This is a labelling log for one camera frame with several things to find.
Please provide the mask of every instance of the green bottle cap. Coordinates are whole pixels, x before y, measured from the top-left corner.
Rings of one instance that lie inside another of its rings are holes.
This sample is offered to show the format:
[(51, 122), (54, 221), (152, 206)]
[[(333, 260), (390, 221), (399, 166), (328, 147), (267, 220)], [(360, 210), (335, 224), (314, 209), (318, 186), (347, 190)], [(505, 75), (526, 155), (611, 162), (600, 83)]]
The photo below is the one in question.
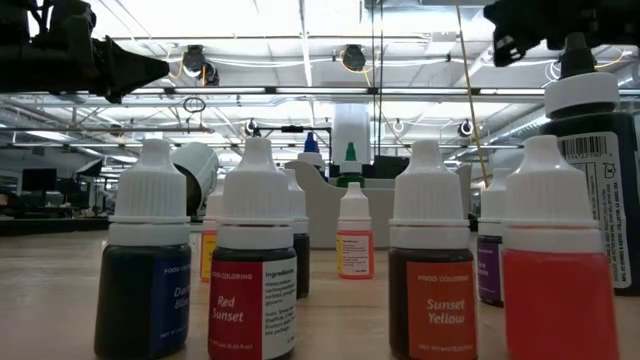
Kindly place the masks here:
[(344, 158), (345, 161), (358, 161), (356, 159), (356, 149), (353, 147), (353, 143), (347, 144), (347, 155)]

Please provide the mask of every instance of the food coloring bottle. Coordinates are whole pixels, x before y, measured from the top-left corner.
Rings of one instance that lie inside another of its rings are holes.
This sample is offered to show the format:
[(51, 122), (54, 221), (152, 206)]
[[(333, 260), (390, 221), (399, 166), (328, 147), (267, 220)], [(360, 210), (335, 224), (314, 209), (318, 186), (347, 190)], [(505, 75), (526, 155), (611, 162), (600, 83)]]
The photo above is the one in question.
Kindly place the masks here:
[(582, 171), (555, 136), (524, 143), (507, 178), (507, 348), (517, 360), (619, 359), (609, 261)]
[(438, 142), (417, 141), (396, 178), (389, 250), (389, 342), (399, 359), (477, 359), (469, 222)]
[(615, 112), (619, 102), (616, 75), (596, 71), (582, 34), (567, 37), (560, 80), (545, 91), (552, 121), (540, 131), (556, 135), (565, 159), (584, 172), (615, 293), (640, 295), (638, 139), (633, 115)]
[(145, 140), (120, 176), (102, 253), (94, 350), (99, 358), (156, 359), (184, 346), (191, 248), (186, 178), (165, 140)]
[(482, 216), (478, 221), (478, 294), (488, 305), (503, 307), (502, 221), (505, 182), (511, 169), (493, 170), (491, 185), (481, 194)]
[(306, 298), (309, 295), (311, 243), (309, 238), (309, 218), (307, 218), (306, 195), (298, 186), (295, 170), (285, 169), (289, 180), (289, 210), (293, 218), (293, 249), (298, 257), (298, 286), (296, 297)]
[(209, 298), (213, 360), (289, 359), (295, 345), (296, 252), (287, 176), (271, 142), (249, 138), (225, 178)]
[(328, 181), (324, 174), (325, 163), (320, 154), (318, 142), (313, 138), (313, 132), (307, 133), (307, 139), (304, 141), (304, 152), (298, 154), (298, 160), (309, 163), (315, 167), (324, 181)]
[(202, 222), (202, 242), (200, 246), (200, 281), (211, 279), (211, 255), (218, 239), (218, 217), (222, 214), (222, 194), (224, 180), (218, 180), (216, 189), (207, 197), (207, 213)]
[(347, 153), (342, 164), (340, 164), (340, 177), (336, 182), (337, 187), (346, 188), (349, 183), (360, 183), (360, 187), (364, 188), (364, 177), (362, 176), (362, 164), (356, 158), (356, 149), (353, 143), (347, 144)]
[(374, 273), (373, 230), (369, 199), (360, 183), (352, 182), (340, 199), (340, 217), (336, 236), (338, 276), (343, 279), (371, 279)]

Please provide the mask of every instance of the bottle label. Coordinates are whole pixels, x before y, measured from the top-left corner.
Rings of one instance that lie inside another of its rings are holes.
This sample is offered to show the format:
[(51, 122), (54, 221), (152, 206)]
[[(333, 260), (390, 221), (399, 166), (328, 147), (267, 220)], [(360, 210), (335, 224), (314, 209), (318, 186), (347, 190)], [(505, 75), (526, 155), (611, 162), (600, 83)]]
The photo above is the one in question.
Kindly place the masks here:
[(559, 138), (558, 145), (565, 159), (587, 178), (593, 217), (600, 221), (611, 262), (613, 286), (627, 288), (632, 280), (618, 136), (612, 132), (565, 136)]
[(191, 253), (157, 258), (151, 294), (151, 354), (180, 346), (189, 329)]
[(502, 245), (478, 241), (478, 292), (489, 301), (502, 301)]
[(409, 355), (475, 359), (473, 262), (407, 263)]
[(200, 279), (209, 281), (211, 278), (211, 255), (216, 248), (218, 232), (206, 230), (202, 232), (202, 247), (200, 251)]
[(336, 250), (339, 274), (371, 275), (373, 261), (373, 233), (371, 231), (339, 231), (336, 237)]
[(268, 262), (214, 261), (209, 355), (264, 360), (295, 345), (296, 258)]

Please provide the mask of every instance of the table surface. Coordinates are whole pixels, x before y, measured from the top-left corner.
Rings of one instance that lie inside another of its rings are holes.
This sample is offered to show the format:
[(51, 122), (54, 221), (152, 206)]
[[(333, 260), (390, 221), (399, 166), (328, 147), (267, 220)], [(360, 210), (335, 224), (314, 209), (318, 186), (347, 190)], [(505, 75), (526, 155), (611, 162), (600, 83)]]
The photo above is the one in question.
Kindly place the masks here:
[[(106, 232), (0, 238), (3, 360), (94, 359), (100, 256)], [(298, 301), (295, 359), (392, 359), (387, 258), (373, 280), (341, 280), (335, 253), (311, 255), (311, 294)], [(208, 359), (208, 286), (192, 275), (186, 349), (167, 359)], [(616, 298), (623, 360), (640, 353), (640, 298)], [(503, 310), (478, 305), (480, 359), (506, 360)]]

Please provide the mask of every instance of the black nozzle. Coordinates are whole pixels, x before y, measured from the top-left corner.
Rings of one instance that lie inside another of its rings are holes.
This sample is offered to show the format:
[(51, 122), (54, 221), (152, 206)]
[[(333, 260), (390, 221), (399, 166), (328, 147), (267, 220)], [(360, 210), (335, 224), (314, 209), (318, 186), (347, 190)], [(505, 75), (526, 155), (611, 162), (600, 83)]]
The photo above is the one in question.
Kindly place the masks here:
[(572, 33), (565, 39), (564, 53), (561, 56), (560, 79), (596, 72), (596, 59), (583, 33)]

